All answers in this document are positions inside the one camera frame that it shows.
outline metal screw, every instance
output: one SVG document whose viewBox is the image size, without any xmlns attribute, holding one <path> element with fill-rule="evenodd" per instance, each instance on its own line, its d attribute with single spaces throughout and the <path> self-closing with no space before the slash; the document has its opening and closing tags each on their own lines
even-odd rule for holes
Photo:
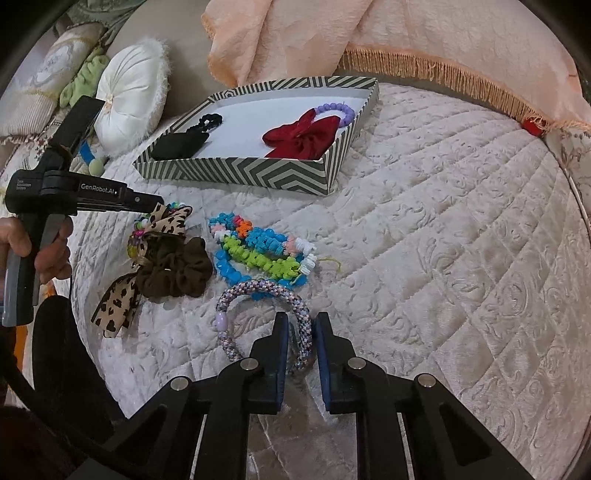
<svg viewBox="0 0 591 480">
<path fill-rule="evenodd" d="M 176 390 L 177 392 L 184 390 L 188 386 L 189 381 L 184 377 L 173 378 L 172 382 L 170 382 L 170 388 Z"/>
<path fill-rule="evenodd" d="M 362 358 L 359 358 L 358 356 L 352 356 L 347 360 L 347 365 L 349 365 L 353 370 L 361 370 L 363 367 L 365 367 L 366 363 Z"/>
<path fill-rule="evenodd" d="M 420 374 L 418 376 L 418 384 L 421 385 L 422 387 L 431 388 L 431 387 L 434 387 L 436 383 L 437 383 L 437 380 L 435 380 L 435 377 L 432 375 Z"/>
<path fill-rule="evenodd" d="M 256 358 L 245 358 L 242 362 L 240 362 L 240 366 L 243 370 L 254 370 L 258 367 L 258 361 Z"/>
</svg>

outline bed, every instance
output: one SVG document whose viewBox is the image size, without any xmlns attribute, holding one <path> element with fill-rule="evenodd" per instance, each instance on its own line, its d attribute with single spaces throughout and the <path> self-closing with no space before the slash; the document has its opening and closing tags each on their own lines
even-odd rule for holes
<svg viewBox="0 0 591 480">
<path fill-rule="evenodd" d="M 313 314 L 327 311 L 335 332 L 389 373 L 435 375 L 535 478 L 560 478 L 591 411 L 591 247 L 569 182 L 545 143 L 500 113 L 379 88 L 328 197 L 146 181 L 132 162 L 150 139 L 105 176 L 192 205 L 189 234 L 201 233 L 209 252 L 217 247 L 204 227 L 219 212 L 314 239 L 342 267 L 323 262 L 301 288 Z M 80 336 L 127 416 L 170 378 L 206 378 L 228 364 L 211 327 L 219 277 L 200 299 L 142 301 L 115 339 L 90 324 L 100 295 L 129 270 L 134 217 L 81 213 L 69 242 Z M 68 295 L 69 283 L 57 289 Z M 243 351 L 281 308 L 232 306 Z M 287 382 L 278 417 L 252 419 L 248 477 L 354 478 L 354 428 L 353 417 L 326 414 L 315 367 Z"/>
</svg>

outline green fabric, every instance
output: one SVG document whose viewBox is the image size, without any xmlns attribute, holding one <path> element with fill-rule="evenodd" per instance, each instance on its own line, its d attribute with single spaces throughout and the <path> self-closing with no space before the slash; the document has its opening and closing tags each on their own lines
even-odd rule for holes
<svg viewBox="0 0 591 480">
<path fill-rule="evenodd" d="M 99 86 L 100 76 L 109 63 L 109 57 L 103 55 L 101 47 L 95 48 L 86 58 L 74 79 L 66 85 L 60 94 L 60 107 L 74 106 L 82 95 L 94 97 Z"/>
</svg>

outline red hair bow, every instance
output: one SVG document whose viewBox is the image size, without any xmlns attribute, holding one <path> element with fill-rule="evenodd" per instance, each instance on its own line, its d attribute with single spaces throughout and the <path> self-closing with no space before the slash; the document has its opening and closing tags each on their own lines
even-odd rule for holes
<svg viewBox="0 0 591 480">
<path fill-rule="evenodd" d="M 335 141 L 340 117 L 331 115 L 313 122 L 315 116 L 316 111 L 312 108 L 297 122 L 281 125 L 264 134 L 263 142 L 274 149 L 266 158 L 318 160 Z"/>
</svg>

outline leopard print ribbon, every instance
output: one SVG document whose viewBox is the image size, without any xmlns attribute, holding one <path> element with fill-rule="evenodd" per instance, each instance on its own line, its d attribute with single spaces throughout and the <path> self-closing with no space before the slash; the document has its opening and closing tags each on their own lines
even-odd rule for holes
<svg viewBox="0 0 591 480">
<path fill-rule="evenodd" d="M 138 269 L 145 261 L 150 238 L 159 236 L 185 236 L 185 221 L 191 215 L 191 206 L 171 210 L 158 204 L 144 228 L 137 245 L 134 271 L 117 278 L 102 296 L 91 322 L 103 329 L 106 338 L 114 338 L 121 327 L 129 328 L 139 305 L 140 292 L 137 284 Z"/>
</svg>

